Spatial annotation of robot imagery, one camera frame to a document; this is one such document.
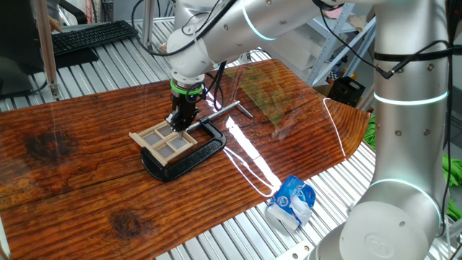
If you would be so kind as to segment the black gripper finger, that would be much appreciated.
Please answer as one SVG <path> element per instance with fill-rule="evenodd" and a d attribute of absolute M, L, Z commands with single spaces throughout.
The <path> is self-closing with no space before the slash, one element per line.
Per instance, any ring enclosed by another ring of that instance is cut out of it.
<path fill-rule="evenodd" d="M 183 129 L 181 132 L 182 134 L 186 132 L 186 129 L 192 124 L 193 120 L 199 112 L 200 110 L 198 108 L 194 108 L 193 110 L 189 110 L 185 113 L 183 117 Z"/>
<path fill-rule="evenodd" d="M 180 127 L 180 114 L 177 111 L 171 112 L 168 116 L 165 117 L 167 124 L 170 126 L 172 131 L 178 134 L 178 139 L 182 137 L 182 131 Z"/>

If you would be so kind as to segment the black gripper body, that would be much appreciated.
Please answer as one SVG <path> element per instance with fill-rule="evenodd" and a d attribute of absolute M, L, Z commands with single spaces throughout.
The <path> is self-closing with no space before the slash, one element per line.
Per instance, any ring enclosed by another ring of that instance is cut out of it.
<path fill-rule="evenodd" d="M 181 124 L 183 123 L 183 117 L 185 113 L 196 108 L 197 98 L 198 95 L 171 95 L 171 100 L 173 102 L 173 111 L 179 112 Z"/>

